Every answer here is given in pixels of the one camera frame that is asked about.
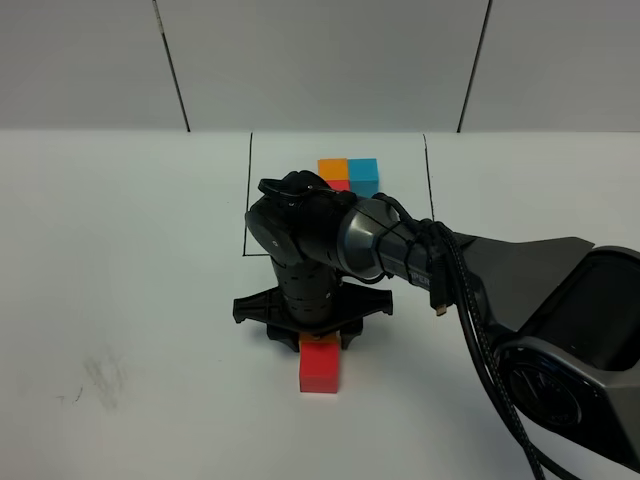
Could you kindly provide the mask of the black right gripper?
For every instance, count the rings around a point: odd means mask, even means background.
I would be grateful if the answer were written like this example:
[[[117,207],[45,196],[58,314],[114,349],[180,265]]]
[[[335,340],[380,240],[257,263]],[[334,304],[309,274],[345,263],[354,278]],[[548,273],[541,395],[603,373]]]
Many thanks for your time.
[[[376,313],[391,315],[389,290],[343,280],[344,274],[314,260],[296,265],[272,262],[277,285],[236,298],[233,318],[240,324],[254,320],[267,326],[267,336],[292,352],[300,351],[299,334],[336,332],[342,349],[362,334],[364,319]]]

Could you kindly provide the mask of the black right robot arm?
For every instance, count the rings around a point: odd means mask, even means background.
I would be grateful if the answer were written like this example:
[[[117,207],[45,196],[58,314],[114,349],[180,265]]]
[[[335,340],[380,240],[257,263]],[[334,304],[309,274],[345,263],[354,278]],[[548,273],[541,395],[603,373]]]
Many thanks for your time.
[[[393,311],[377,283],[426,290],[455,307],[491,403],[536,478],[566,469],[523,420],[631,470],[639,467],[639,255],[564,237],[510,243],[412,218],[394,198],[337,191],[310,171],[264,179],[246,212],[277,284],[233,303],[236,322],[265,324],[298,350],[303,335],[343,346],[368,315]]]

